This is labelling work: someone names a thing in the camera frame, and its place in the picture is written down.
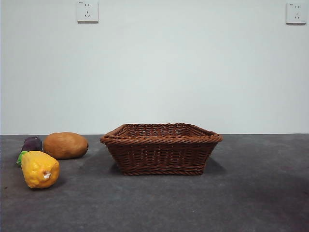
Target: yellow fruit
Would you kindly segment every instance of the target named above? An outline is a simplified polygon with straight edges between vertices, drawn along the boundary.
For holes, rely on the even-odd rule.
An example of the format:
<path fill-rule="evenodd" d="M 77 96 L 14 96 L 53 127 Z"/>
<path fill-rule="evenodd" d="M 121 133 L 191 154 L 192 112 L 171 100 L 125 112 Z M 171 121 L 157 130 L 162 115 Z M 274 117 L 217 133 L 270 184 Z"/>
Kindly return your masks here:
<path fill-rule="evenodd" d="M 83 156 L 88 150 L 88 141 L 71 132 L 53 133 L 43 143 L 44 152 L 57 160 Z"/>
<path fill-rule="evenodd" d="M 41 151 L 29 151 L 22 157 L 21 168 L 30 188 L 43 189 L 53 185 L 59 176 L 59 163 Z"/>

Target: yellow squash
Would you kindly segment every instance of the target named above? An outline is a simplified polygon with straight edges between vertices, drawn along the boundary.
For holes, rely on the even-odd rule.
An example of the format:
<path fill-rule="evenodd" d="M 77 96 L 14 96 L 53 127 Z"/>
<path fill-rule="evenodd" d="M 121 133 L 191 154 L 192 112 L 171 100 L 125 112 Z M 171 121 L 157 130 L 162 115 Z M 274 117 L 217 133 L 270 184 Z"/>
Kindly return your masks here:
<path fill-rule="evenodd" d="M 41 151 L 29 151 L 22 157 L 21 168 L 30 188 L 43 189 L 53 185 L 59 176 L 59 163 Z"/>

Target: basket rim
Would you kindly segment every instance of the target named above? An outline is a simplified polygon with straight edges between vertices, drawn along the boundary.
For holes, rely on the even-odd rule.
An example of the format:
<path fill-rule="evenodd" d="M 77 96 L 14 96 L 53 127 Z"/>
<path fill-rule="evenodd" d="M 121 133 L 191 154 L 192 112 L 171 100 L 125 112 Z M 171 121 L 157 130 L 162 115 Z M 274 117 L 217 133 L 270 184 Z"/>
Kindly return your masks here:
<path fill-rule="evenodd" d="M 117 136 L 124 127 L 127 126 L 169 126 L 169 125 L 185 125 L 193 127 L 201 132 L 209 135 L 204 136 Z M 215 132 L 205 130 L 198 126 L 188 123 L 162 123 L 162 124 L 123 124 L 116 129 L 108 132 L 100 138 L 100 142 L 104 144 L 173 144 L 173 143 L 218 143 L 223 140 L 223 136 Z"/>

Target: toy vegetable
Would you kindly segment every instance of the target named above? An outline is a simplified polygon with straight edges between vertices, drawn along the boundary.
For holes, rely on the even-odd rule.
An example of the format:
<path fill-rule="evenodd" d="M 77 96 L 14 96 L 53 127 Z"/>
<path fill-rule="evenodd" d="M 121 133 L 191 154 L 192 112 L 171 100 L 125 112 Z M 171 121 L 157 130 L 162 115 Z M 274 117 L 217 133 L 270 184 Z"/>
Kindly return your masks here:
<path fill-rule="evenodd" d="M 41 151 L 26 152 L 21 168 L 25 182 L 31 189 L 48 188 L 59 177 L 58 161 Z"/>
<path fill-rule="evenodd" d="M 28 137 L 24 141 L 24 145 L 21 148 L 21 152 L 18 156 L 16 164 L 21 166 L 21 158 L 28 151 L 42 151 L 42 141 L 38 137 Z"/>

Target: wicker basket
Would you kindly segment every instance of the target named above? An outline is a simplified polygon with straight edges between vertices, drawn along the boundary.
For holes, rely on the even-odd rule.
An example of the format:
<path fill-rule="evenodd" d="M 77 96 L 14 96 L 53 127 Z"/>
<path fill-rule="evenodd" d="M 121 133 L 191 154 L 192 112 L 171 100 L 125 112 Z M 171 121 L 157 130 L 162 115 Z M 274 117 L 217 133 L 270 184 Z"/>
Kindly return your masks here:
<path fill-rule="evenodd" d="M 124 124 L 100 138 L 124 175 L 201 175 L 222 136 L 190 124 Z"/>

